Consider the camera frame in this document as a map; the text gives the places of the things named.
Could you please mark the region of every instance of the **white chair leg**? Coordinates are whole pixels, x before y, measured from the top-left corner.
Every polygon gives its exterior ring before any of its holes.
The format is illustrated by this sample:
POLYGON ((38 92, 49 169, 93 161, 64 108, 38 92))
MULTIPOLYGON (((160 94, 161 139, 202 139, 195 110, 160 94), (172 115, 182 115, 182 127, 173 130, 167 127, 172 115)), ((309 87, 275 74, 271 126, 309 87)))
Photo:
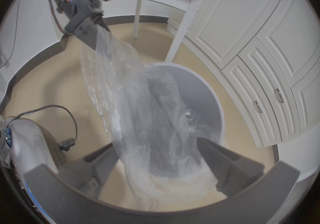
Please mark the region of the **white chair leg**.
POLYGON ((186 10, 186 13, 183 16, 183 19, 180 23, 179 29, 176 33, 176 36, 174 37, 174 40, 171 44, 170 50, 167 54, 167 57, 165 58, 166 62, 172 62, 174 59, 174 56, 179 49, 179 46, 186 35, 186 32, 199 8, 201 5, 202 0, 191 0, 190 4, 186 10))
POLYGON ((142 0, 138 0, 137 6, 136 6, 136 15, 134 16, 134 27, 133 27, 133 38, 134 39, 137 39, 137 37, 138 37, 141 4, 142 4, 142 0))

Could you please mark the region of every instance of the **floor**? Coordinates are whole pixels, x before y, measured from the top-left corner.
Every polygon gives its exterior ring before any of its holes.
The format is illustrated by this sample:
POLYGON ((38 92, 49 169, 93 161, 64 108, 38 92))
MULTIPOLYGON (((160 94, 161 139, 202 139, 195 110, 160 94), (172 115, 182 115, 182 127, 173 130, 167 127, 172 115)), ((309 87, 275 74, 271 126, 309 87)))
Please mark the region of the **floor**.
MULTIPOLYGON (((173 35, 166 30, 166 24, 141 23, 136 40, 132 38, 133 24, 113 25, 110 26, 110 30, 118 39, 130 43, 140 57, 150 63, 164 61, 173 40, 173 35)), ((79 57, 81 50, 82 42, 70 37, 64 52, 43 62, 18 82, 3 113, 4 117, 10 117, 48 104, 59 104, 68 108, 78 124, 76 145, 65 153, 68 162, 91 153, 111 141, 111 136, 105 132, 101 117, 90 101, 83 83, 79 57)), ((239 154, 263 163, 265 171, 268 171, 274 165, 272 148, 256 148, 239 110, 214 75, 183 44, 173 62, 197 72, 216 92, 225 115, 226 145, 239 154)), ((28 118, 49 130, 57 141, 74 137, 73 122, 62 109, 46 109, 29 115, 28 118)), ((224 198, 225 196, 214 188, 201 200, 183 205, 166 205, 158 210, 196 208, 224 198)), ((99 199, 113 205, 138 209, 120 161, 112 171, 99 199)))

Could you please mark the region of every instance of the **drawer handle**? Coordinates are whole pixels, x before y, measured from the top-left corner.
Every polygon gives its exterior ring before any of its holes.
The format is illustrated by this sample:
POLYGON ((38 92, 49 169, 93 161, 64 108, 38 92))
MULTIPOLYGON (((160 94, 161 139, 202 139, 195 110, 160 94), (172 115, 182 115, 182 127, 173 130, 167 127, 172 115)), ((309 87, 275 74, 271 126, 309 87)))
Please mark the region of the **drawer handle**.
POLYGON ((281 93, 280 93, 280 91, 279 91, 278 88, 274 90, 274 93, 277 93, 277 95, 278 95, 278 96, 276 96, 278 102, 279 102, 279 103, 284 103, 283 98, 282 98, 281 93))
POLYGON ((256 104, 256 106, 257 106, 257 108, 258 108, 258 112, 259 112, 260 114, 262 114, 262 110, 261 110, 261 108, 259 107, 258 102, 257 102, 257 101, 255 101, 254 103, 256 104))

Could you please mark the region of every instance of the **wrinkled plastic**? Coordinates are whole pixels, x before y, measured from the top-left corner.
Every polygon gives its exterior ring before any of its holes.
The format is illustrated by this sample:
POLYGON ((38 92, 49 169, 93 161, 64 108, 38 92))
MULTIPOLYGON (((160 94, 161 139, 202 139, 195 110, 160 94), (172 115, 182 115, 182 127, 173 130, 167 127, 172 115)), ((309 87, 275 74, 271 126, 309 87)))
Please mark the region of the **wrinkled plastic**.
POLYGON ((143 63, 131 45, 97 29, 96 51, 84 45, 81 54, 84 82, 141 209, 205 196, 216 180, 196 139, 222 143, 219 136, 184 105, 170 73, 143 63))

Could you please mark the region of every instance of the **blue strip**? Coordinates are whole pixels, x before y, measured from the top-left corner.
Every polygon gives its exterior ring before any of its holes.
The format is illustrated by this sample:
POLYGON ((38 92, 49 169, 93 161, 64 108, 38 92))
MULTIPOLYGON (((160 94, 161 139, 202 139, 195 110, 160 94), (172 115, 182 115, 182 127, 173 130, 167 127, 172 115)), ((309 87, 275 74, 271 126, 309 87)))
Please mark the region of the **blue strip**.
POLYGON ((39 211, 42 212, 42 214, 44 214, 46 217, 48 217, 49 219, 51 219, 49 217, 49 215, 42 209, 42 207, 40 206, 40 204, 38 203, 38 201, 35 199, 35 197, 33 196, 33 194, 31 193, 28 185, 26 183, 24 183, 25 185, 25 189, 28 191, 28 195, 31 198, 32 202, 34 203, 34 205, 38 208, 39 211))

